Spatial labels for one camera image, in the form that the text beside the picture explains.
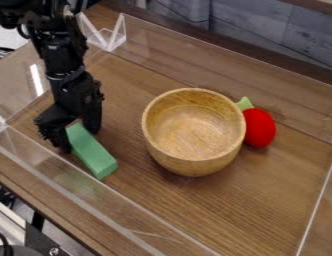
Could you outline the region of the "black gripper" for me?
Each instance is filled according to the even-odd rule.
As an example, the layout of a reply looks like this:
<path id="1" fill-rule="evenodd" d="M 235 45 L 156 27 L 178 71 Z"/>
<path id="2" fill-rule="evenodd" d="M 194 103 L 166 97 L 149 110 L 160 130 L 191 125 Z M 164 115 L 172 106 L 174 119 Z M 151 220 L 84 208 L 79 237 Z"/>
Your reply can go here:
<path id="1" fill-rule="evenodd" d="M 96 134 L 101 125 L 100 81 L 84 71 L 48 76 L 52 105 L 37 115 L 33 123 L 44 140 L 63 153 L 71 152 L 65 127 L 80 118 L 84 128 Z"/>

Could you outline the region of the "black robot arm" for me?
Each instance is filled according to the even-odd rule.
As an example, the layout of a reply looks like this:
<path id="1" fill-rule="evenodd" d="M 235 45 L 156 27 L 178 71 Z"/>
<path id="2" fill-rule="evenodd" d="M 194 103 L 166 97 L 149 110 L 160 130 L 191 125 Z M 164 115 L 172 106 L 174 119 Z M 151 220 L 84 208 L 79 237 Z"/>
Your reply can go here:
<path id="1" fill-rule="evenodd" d="M 41 138 L 71 151 L 65 126 L 80 120 L 95 133 L 101 124 L 100 81 L 85 71 L 87 38 L 67 0 L 0 0 L 0 26 L 32 42 L 44 63 L 53 103 L 33 120 Z"/>

